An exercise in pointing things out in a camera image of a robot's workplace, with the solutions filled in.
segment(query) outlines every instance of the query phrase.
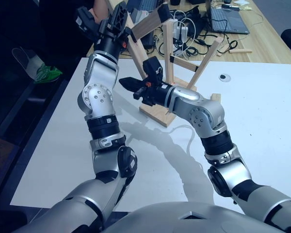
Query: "wooden frame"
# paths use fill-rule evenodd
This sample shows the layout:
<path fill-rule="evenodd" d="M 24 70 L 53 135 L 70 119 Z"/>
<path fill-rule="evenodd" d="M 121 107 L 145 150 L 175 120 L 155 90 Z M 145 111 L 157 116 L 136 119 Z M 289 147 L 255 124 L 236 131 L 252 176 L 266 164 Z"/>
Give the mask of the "wooden frame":
<path fill-rule="evenodd" d="M 113 12 L 113 9 L 115 8 L 115 6 L 119 2 L 121 2 L 121 0 L 105 0 L 105 1 L 109 7 L 110 12 Z M 212 56 L 217 52 L 217 48 L 222 43 L 223 38 L 218 37 L 215 39 L 214 43 L 209 48 L 208 53 L 202 60 L 200 66 L 197 66 L 181 58 L 175 57 L 173 55 L 173 39 L 172 39 L 173 38 L 172 37 L 173 22 L 168 20 L 169 11 L 167 14 L 164 14 L 164 10 L 162 10 L 166 7 L 167 7 L 167 3 L 164 2 L 156 10 L 154 10 L 151 13 L 151 15 L 143 19 L 136 26 L 134 26 L 130 16 L 128 16 L 126 26 L 131 28 L 133 35 L 135 37 L 134 39 L 136 41 L 134 42 L 133 38 L 129 36 L 128 51 L 132 59 L 134 60 L 142 79 L 146 78 L 146 74 L 143 70 L 143 61 L 146 60 L 148 57 L 140 41 L 140 38 L 163 24 L 162 28 L 163 28 L 163 37 L 164 37 L 164 59 L 165 59 L 166 82 L 172 85 L 176 84 L 176 85 L 180 85 L 192 90 L 196 90 L 196 87 L 194 85 L 196 84 L 198 78 L 200 77 L 204 69 L 206 68 Z M 189 83 L 174 76 L 174 67 L 173 67 L 174 64 L 195 72 Z M 153 120 L 155 120 L 156 122 L 160 123 L 161 125 L 165 127 L 168 127 L 168 125 L 176 117 L 174 114 L 169 113 L 166 108 L 159 105 L 154 105 L 150 107 L 148 105 L 142 104 L 139 107 L 139 110 L 143 112 L 144 114 L 146 114 L 148 117 L 152 118 Z"/>

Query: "black cylinder joint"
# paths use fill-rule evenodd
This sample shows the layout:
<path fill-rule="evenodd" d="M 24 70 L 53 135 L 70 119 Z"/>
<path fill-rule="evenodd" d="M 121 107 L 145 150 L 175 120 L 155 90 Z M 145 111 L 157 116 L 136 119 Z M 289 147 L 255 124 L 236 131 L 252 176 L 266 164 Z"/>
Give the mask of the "black cylinder joint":
<path fill-rule="evenodd" d="M 109 115 L 87 121 L 92 139 L 103 138 L 121 132 L 116 116 Z"/>
<path fill-rule="evenodd" d="M 223 154 L 233 148 L 233 143 L 228 131 L 224 131 L 216 136 L 201 138 L 201 141 L 208 155 Z"/>

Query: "black cable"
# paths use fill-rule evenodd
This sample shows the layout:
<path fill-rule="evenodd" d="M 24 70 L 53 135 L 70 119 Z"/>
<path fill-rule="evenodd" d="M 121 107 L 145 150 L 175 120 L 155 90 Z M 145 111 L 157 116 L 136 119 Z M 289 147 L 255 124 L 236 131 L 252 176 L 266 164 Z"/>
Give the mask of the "black cable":
<path fill-rule="evenodd" d="M 224 51 L 224 52 L 221 52 L 221 51 L 217 50 L 218 53 L 224 54 L 224 53 L 228 52 L 229 50 L 232 50 L 232 49 L 236 48 L 236 47 L 238 46 L 238 41 L 237 41 L 237 40 L 232 40 L 232 41 L 230 42 L 230 41 L 229 41 L 229 37 L 228 37 L 228 35 L 226 34 L 226 28 L 227 28 L 227 24 L 228 24 L 227 20 L 226 20 L 226 19 L 221 19 L 221 20 L 211 19 L 211 20 L 212 20 L 212 21 L 216 21 L 216 22 L 224 21 L 224 22 L 226 23 L 226 24 L 225 24 L 224 31 L 222 32 L 222 34 L 224 35 L 223 39 L 225 39 L 225 37 L 226 37 L 229 48 L 228 48 L 226 51 Z"/>

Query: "wooden base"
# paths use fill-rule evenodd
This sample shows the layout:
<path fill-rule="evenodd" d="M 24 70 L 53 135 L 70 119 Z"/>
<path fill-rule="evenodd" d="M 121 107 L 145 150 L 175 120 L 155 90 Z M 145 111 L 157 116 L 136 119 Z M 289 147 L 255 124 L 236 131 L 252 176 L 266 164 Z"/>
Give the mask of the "wooden base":
<path fill-rule="evenodd" d="M 174 80 L 175 83 L 172 83 L 172 85 L 178 85 L 182 87 L 187 87 L 188 85 L 186 81 L 179 79 L 177 77 L 174 77 Z M 147 115 L 149 118 L 155 120 L 164 127 L 168 127 L 170 123 L 176 118 L 176 115 L 169 113 L 167 108 L 157 104 L 152 107 L 146 104 L 141 104 L 139 107 L 139 111 Z"/>

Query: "white tabletop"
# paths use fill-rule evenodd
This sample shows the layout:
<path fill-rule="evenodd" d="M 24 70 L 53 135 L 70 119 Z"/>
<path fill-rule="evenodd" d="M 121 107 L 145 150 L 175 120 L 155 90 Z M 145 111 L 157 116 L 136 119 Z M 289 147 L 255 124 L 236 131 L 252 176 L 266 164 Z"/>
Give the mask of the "white tabletop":
<path fill-rule="evenodd" d="M 93 179 L 91 139 L 78 108 L 87 59 L 81 60 L 17 187 L 11 205 L 50 208 L 81 182 Z M 118 78 L 140 78 L 132 60 L 119 61 Z M 229 74 L 231 81 L 219 80 Z M 175 66 L 186 81 L 191 71 Z M 206 98 L 222 94 L 232 140 L 253 180 L 291 196 L 291 65 L 210 62 L 197 82 Z M 216 194 L 207 177 L 204 149 L 188 122 L 177 117 L 164 128 L 139 112 L 139 101 L 117 82 L 114 106 L 138 170 L 116 211 L 165 201 L 202 201 L 241 212 Z"/>

